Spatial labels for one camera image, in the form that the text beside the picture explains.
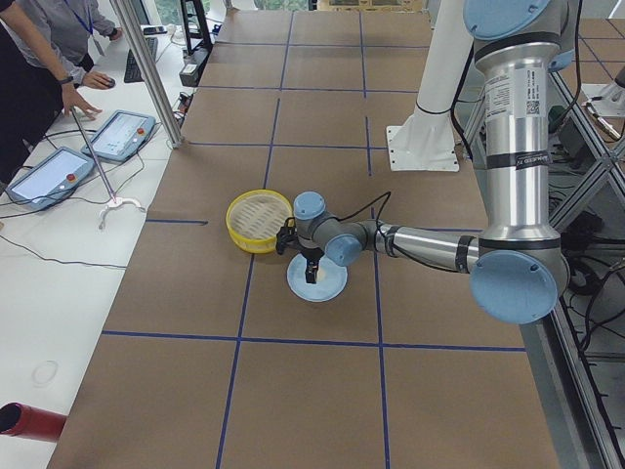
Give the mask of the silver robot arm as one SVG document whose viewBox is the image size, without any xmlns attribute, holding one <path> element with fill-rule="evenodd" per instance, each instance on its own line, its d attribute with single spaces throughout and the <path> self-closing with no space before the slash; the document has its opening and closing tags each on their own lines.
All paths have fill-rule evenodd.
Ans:
<svg viewBox="0 0 625 469">
<path fill-rule="evenodd" d="M 297 255 L 286 278 L 300 298 L 336 297 L 365 250 L 470 278 L 492 317 L 525 324 L 548 316 L 567 285 L 560 234 L 549 222 L 548 76 L 573 56 L 577 1 L 470 1 L 464 24 L 483 74 L 487 228 L 478 236 L 386 224 L 346 223 L 323 197 L 303 192 L 287 227 Z"/>
</svg>

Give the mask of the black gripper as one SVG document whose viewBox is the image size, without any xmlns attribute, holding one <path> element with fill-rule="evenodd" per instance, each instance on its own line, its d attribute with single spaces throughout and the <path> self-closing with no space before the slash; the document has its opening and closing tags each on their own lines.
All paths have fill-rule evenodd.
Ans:
<svg viewBox="0 0 625 469">
<path fill-rule="evenodd" d="M 316 284 L 317 278 L 317 264 L 323 257 L 323 251 L 320 248 L 308 248 L 302 247 L 300 249 L 301 254 L 307 260 L 305 279 L 308 284 Z"/>
</svg>

